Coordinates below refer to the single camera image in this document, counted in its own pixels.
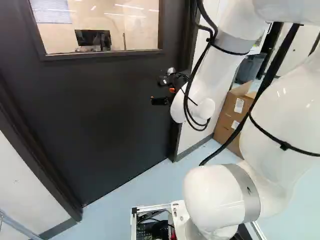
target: door window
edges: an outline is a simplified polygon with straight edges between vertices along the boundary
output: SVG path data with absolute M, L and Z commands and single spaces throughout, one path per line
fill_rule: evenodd
M 161 0 L 30 0 L 50 54 L 160 49 Z

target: ceiling light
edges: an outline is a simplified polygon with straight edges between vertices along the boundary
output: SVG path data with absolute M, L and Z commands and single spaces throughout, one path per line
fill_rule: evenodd
M 55 11 L 55 12 L 71 12 L 75 13 L 76 10 L 65 10 L 65 9 L 48 9 L 48 11 Z
M 140 10 L 144 9 L 144 8 L 138 7 L 138 6 L 129 6 L 129 5 L 122 5 L 122 4 L 115 4 L 115 6 L 123 7 L 123 8 L 129 8 L 129 9 L 140 9 Z
M 133 18 L 146 18 L 146 16 L 136 16 L 136 15 L 129 15 L 129 17 L 133 17 Z
M 106 14 L 106 15 L 124 16 L 124 14 L 119 14 L 119 13 L 108 13 L 108 12 L 105 12 L 104 14 Z

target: computer monitor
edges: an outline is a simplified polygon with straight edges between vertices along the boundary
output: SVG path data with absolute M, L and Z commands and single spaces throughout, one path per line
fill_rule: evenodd
M 111 49 L 111 35 L 109 30 L 75 29 L 76 40 L 79 46 L 100 46 L 106 50 Z

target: floor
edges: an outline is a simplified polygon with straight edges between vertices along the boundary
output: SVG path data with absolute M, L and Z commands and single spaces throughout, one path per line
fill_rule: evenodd
M 255 80 L 251 91 L 259 88 Z M 129 240 L 130 211 L 134 206 L 170 203 L 183 199 L 186 173 L 213 153 L 219 143 L 213 139 L 177 163 L 168 159 L 84 208 L 83 220 L 52 240 Z M 236 163 L 241 159 L 224 150 L 208 164 Z M 268 240 L 317 239 L 320 216 L 320 161 L 297 183 L 291 202 L 280 214 L 259 219 Z M 257 236 L 248 229 L 253 240 Z
M 183 199 L 186 173 L 220 146 L 210 140 L 181 161 L 166 159 L 123 186 L 86 206 L 83 220 L 53 240 L 129 240 L 131 207 L 170 203 Z M 241 159 L 229 150 L 208 164 L 236 163 Z

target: white robotic arm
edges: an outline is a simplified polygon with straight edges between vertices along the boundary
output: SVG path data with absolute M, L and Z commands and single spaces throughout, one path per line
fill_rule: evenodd
M 233 53 L 245 53 L 266 28 L 266 21 L 320 26 L 319 11 L 320 1 L 316 0 L 233 0 L 220 22 L 215 44 Z M 212 116 L 216 87 L 229 71 L 235 72 L 243 58 L 214 47 L 208 50 L 189 92 L 190 99 L 198 103 L 189 105 L 198 122 L 205 123 Z M 206 239 L 230 239 L 238 224 L 273 216 L 287 206 L 295 183 L 320 153 L 319 79 L 318 50 L 267 88 L 251 112 L 260 127 L 302 152 L 280 148 L 248 119 L 240 137 L 244 161 L 200 166 L 187 174 L 185 206 L 190 220 Z M 183 101 L 180 90 L 170 109 L 178 123 L 185 120 Z M 193 224 L 185 225 L 186 235 Z M 186 238 L 199 239 L 195 236 Z

